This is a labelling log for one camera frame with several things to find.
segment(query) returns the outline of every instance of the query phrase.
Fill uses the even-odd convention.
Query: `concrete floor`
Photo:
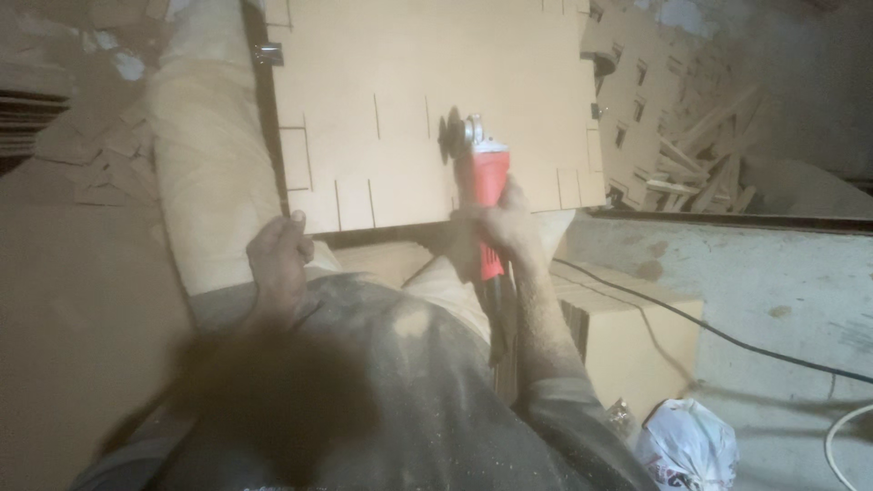
[[[656,280],[705,300],[704,318],[741,341],[873,375],[873,238],[594,219],[571,225],[575,260]],[[823,439],[873,387],[738,348],[702,333],[693,397],[733,426],[738,491],[844,489]],[[838,437],[835,456],[859,489],[873,482],[873,418]]]
[[[0,178],[0,489],[65,488],[190,332],[159,210],[71,203],[45,166]]]

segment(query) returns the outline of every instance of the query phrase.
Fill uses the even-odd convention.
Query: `red angle grinder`
[[[447,154],[455,159],[461,203],[497,205],[509,171],[509,147],[485,133],[479,114],[461,120],[453,107],[448,122],[440,125],[440,145],[444,160]],[[485,313],[493,327],[499,320],[500,275],[505,272],[497,252],[481,239],[479,264]]]

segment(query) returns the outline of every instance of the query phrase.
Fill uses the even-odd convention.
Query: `dusty clothing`
[[[443,308],[354,274],[308,287],[293,338],[234,370],[149,488],[655,489],[587,379],[510,408],[487,344]]]

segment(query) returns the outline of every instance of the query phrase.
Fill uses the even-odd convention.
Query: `left hand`
[[[313,260],[314,244],[303,236],[306,214],[297,210],[275,217],[245,248],[258,285],[255,309],[261,315],[293,315],[306,292],[303,266]]]

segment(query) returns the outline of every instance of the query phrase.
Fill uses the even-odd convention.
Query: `right hand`
[[[512,176],[506,178],[497,206],[471,207],[471,217],[479,223],[485,241],[518,266],[543,262],[542,244],[525,193]]]

